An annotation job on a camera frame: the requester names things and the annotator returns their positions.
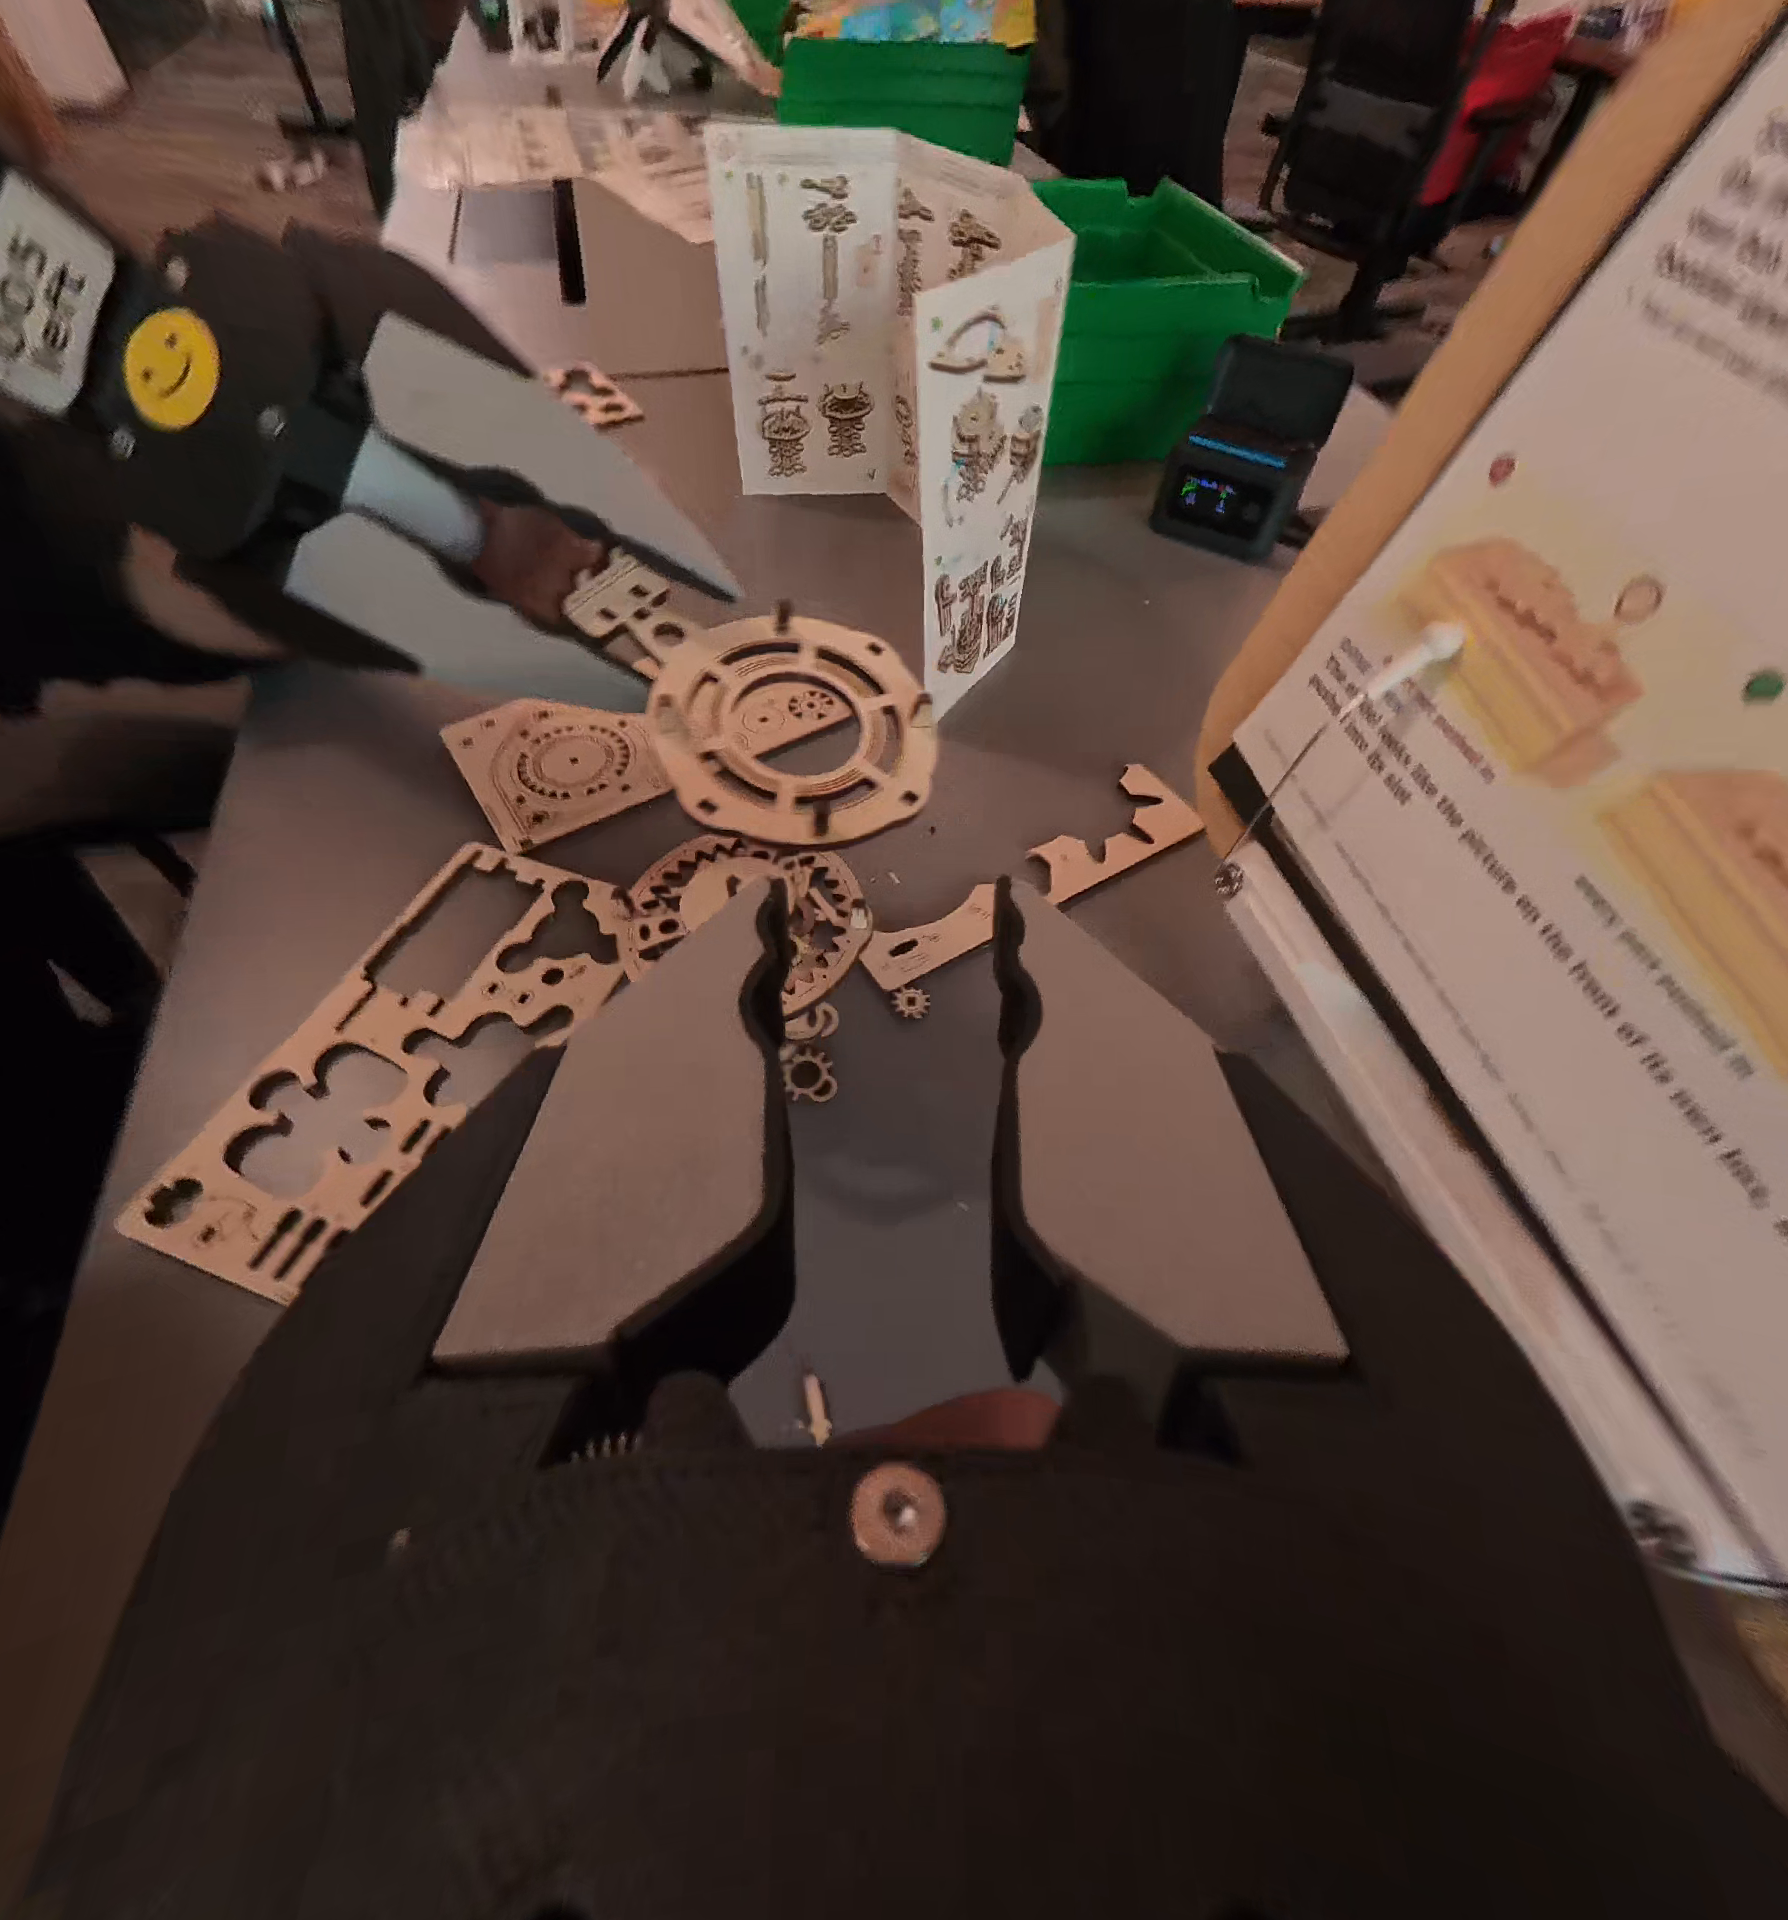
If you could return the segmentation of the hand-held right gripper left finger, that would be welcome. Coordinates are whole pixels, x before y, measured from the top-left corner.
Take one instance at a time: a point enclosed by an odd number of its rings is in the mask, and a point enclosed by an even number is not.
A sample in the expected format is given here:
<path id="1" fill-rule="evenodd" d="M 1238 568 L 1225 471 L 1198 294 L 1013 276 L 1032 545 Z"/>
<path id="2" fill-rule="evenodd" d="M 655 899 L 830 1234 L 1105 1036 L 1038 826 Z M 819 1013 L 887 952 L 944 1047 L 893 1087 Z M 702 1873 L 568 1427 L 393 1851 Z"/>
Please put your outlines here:
<path id="1" fill-rule="evenodd" d="M 738 1381 L 794 1302 L 789 894 L 747 880 L 562 1049 L 431 1350 L 640 1397 Z"/>

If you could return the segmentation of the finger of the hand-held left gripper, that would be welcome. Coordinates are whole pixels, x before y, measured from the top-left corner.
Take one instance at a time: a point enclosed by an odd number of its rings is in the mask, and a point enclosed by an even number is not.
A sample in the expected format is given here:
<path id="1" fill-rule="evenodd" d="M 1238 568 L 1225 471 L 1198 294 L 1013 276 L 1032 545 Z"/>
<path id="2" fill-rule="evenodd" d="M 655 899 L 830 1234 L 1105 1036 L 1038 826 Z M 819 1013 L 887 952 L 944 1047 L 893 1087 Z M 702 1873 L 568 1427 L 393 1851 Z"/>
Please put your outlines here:
<path id="1" fill-rule="evenodd" d="M 412 670 L 502 701 L 642 713 L 640 674 L 577 636 L 555 636 L 482 596 L 384 522 L 340 514 L 295 550 L 282 589 Z"/>
<path id="2" fill-rule="evenodd" d="M 452 493 L 557 516 L 723 604 L 743 596 L 715 542 L 607 435 L 547 385 L 403 316 L 362 361 L 375 436 Z"/>

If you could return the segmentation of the round wooden gear model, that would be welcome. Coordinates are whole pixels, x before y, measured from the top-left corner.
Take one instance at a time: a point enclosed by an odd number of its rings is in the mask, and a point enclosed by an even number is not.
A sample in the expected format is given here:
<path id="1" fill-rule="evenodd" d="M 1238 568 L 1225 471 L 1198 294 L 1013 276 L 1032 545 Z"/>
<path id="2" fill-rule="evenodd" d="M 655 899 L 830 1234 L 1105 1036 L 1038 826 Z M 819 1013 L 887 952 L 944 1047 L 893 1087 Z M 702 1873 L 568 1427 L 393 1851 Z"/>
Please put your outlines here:
<path id="1" fill-rule="evenodd" d="M 790 1100 L 826 1105 L 836 1092 L 833 997 L 877 930 L 867 894 L 838 854 L 774 848 L 732 833 L 696 835 L 622 890 L 629 934 L 621 960 L 638 981 L 749 884 L 774 880 L 787 889 L 790 943 L 781 997 L 782 1080 Z"/>

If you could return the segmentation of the wooden ring plate with tab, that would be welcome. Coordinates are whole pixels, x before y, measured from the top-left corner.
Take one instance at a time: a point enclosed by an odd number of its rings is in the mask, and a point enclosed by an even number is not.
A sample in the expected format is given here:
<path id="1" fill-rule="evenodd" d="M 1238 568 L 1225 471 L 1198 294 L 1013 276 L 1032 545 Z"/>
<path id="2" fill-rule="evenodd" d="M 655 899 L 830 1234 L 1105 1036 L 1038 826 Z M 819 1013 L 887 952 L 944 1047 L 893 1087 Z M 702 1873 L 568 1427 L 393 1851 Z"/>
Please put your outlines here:
<path id="1" fill-rule="evenodd" d="M 801 613 L 702 626 L 673 606 L 651 566 L 619 559 L 565 601 L 594 649 L 631 642 L 649 681 L 644 718 L 681 808 L 711 831 L 811 850 L 850 846 L 918 816 L 938 760 L 932 701 L 883 636 Z M 848 758 L 793 773 L 789 698 L 812 698 L 820 732 L 855 731 Z"/>

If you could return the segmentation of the person's left hand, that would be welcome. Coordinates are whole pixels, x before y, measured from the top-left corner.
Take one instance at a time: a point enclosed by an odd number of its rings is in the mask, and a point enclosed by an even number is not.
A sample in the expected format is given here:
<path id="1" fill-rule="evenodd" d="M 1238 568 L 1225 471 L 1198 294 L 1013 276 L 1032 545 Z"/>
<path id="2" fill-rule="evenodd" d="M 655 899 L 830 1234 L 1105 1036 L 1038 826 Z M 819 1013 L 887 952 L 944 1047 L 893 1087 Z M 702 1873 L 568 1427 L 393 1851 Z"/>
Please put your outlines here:
<path id="1" fill-rule="evenodd" d="M 566 604 L 613 561 L 611 546 L 537 506 L 476 503 L 480 539 L 470 578 L 543 633 L 568 628 Z"/>

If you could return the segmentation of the person's right hand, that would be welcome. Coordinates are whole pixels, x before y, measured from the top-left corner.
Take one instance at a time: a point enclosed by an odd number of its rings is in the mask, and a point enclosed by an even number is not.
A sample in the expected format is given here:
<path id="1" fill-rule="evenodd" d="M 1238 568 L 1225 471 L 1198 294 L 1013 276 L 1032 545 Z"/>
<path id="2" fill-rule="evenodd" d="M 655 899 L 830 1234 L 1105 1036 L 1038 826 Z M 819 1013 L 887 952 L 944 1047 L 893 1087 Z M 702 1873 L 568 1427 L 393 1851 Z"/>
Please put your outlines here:
<path id="1" fill-rule="evenodd" d="M 883 1455 L 1037 1453 L 1054 1437 L 1062 1403 L 1027 1386 L 979 1391 L 860 1429 L 843 1444 Z"/>

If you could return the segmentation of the wooden sheet with engraved gears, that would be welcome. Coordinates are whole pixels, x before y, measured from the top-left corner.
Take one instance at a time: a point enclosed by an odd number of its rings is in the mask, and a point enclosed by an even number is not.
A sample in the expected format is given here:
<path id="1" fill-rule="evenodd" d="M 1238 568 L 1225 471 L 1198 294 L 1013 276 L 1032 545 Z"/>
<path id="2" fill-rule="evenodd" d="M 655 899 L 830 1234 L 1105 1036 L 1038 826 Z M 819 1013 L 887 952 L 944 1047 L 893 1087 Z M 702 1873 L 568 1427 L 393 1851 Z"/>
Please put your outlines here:
<path id="1" fill-rule="evenodd" d="M 642 714 L 518 698 L 444 727 L 438 739 L 510 854 L 673 795 Z"/>

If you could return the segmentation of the punched wooden sheet round cutouts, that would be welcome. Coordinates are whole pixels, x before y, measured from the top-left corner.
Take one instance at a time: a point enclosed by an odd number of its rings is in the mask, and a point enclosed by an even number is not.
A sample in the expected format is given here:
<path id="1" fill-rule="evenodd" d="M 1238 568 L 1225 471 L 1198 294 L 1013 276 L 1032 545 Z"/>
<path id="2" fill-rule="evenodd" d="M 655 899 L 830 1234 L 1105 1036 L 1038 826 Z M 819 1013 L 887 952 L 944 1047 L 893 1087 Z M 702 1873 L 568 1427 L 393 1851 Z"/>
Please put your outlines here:
<path id="1" fill-rule="evenodd" d="M 629 925 L 608 880 L 460 846 L 114 1233 L 290 1304 L 530 1050 L 594 1019 Z"/>

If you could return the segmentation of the folded assembly leaflet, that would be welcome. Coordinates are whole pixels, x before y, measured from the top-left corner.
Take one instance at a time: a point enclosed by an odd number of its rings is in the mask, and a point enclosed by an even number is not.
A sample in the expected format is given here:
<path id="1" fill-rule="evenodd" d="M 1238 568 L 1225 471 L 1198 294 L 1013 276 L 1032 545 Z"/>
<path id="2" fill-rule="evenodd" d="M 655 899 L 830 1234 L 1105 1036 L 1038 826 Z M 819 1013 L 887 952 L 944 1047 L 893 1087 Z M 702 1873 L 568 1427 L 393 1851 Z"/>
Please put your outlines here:
<path id="1" fill-rule="evenodd" d="M 719 117 L 705 161 L 743 489 L 917 527 L 949 716 L 1023 639 L 1074 231 L 1027 176 L 894 128 Z"/>

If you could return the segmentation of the long wavy wooden sheet strip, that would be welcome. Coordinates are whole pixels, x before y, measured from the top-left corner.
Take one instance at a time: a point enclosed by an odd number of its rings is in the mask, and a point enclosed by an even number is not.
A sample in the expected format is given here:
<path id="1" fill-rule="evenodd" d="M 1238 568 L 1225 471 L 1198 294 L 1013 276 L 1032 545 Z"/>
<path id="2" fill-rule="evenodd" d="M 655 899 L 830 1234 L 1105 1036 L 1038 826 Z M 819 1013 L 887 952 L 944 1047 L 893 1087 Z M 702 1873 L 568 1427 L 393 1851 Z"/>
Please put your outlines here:
<path id="1" fill-rule="evenodd" d="M 1140 762 L 1122 769 L 1119 788 L 1130 805 L 1126 825 L 1099 845 L 1058 835 L 1027 850 L 1045 872 L 1051 907 L 1062 908 L 1125 878 L 1147 863 L 1204 837 L 1197 807 Z M 983 880 L 955 910 L 932 922 L 880 929 L 858 966 L 884 997 L 906 997 L 940 969 L 993 943 L 998 882 Z"/>

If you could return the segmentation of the green plastic bin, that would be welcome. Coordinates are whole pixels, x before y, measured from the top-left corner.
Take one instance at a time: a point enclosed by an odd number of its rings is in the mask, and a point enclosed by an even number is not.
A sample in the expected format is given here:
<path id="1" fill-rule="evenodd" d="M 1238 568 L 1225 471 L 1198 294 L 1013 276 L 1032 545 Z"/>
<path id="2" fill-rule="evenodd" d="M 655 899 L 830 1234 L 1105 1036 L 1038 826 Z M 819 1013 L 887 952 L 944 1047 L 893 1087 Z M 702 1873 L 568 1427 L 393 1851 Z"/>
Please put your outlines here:
<path id="1" fill-rule="evenodd" d="M 777 117 L 789 128 L 904 133 L 1008 168 L 1028 75 L 1028 51 L 995 42 L 790 37 Z"/>
<path id="2" fill-rule="evenodd" d="M 1162 461 L 1200 417 L 1222 344 L 1275 338 L 1305 269 L 1172 180 L 1051 178 L 1074 257 L 1051 391 L 1048 468 Z"/>

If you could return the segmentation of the black device with screen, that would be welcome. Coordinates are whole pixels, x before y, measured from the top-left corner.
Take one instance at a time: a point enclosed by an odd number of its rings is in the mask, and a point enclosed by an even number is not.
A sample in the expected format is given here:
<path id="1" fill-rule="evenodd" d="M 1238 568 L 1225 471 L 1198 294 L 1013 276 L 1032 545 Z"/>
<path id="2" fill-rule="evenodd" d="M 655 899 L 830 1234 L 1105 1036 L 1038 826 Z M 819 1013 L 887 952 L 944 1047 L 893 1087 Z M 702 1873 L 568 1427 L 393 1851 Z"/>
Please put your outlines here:
<path id="1" fill-rule="evenodd" d="M 1194 420 L 1171 447 L 1147 516 L 1174 545 L 1260 564 L 1296 514 L 1354 386 L 1351 363 L 1237 334 Z"/>

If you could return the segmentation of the instruction sheet on stand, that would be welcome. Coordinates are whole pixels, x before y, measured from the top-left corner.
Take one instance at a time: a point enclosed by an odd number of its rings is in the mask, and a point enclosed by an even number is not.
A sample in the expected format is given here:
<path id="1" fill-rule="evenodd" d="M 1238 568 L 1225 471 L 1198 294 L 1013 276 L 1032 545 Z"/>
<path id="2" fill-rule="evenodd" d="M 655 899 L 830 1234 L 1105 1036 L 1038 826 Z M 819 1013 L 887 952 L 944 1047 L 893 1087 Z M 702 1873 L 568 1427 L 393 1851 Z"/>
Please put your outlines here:
<path id="1" fill-rule="evenodd" d="M 1265 803 L 1232 798 L 1240 826 L 1258 814 L 1277 829 L 1279 787 L 1248 769 L 1238 731 L 1262 707 L 1326 616 L 1362 578 L 1503 392 L 1551 323 L 1582 289 L 1655 186 L 1788 20 L 1788 5 L 1707 5 L 1694 24 L 1670 32 L 1604 109 L 1576 158 L 1562 165 L 1499 269 L 1482 281 L 1445 346 L 1399 409 L 1387 444 L 1343 495 L 1306 554 L 1293 564 L 1216 684 L 1200 732 L 1200 760 L 1238 753 Z M 1788 1599 L 1727 1592 L 1665 1579 L 1691 1591 L 1683 1606 L 1725 1620 L 1725 1633 L 1757 1688 L 1770 1696 L 1760 1716 L 1788 1722 Z"/>

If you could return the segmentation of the black office chair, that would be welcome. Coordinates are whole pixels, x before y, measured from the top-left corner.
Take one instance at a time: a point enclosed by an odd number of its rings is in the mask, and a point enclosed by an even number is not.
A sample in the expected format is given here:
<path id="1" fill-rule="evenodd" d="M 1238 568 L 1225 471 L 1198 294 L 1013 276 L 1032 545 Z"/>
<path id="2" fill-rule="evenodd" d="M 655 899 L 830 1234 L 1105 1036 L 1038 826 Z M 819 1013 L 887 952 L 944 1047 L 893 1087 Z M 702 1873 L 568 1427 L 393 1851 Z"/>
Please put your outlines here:
<path id="1" fill-rule="evenodd" d="M 1433 101 L 1405 101 L 1346 85 L 1319 65 L 1302 85 L 1260 190 L 1268 229 L 1352 269 L 1337 304 L 1283 323 L 1290 344 L 1351 346 L 1416 321 L 1420 300 L 1389 300 L 1411 269 L 1422 189 L 1452 115 L 1458 80 Z"/>

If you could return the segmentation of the red chair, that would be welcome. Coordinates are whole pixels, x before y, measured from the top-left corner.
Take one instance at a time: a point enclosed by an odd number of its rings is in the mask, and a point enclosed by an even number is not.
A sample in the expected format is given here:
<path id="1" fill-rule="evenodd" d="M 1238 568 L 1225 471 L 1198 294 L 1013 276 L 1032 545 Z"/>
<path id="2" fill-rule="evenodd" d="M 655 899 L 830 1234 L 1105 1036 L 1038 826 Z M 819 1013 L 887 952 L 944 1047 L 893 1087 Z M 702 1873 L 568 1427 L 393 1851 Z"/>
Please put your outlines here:
<path id="1" fill-rule="evenodd" d="M 1533 127 L 1553 103 L 1554 68 L 1575 35 L 1568 6 L 1515 12 L 1489 37 L 1418 195 L 1425 213 L 1482 206 L 1515 186 Z"/>

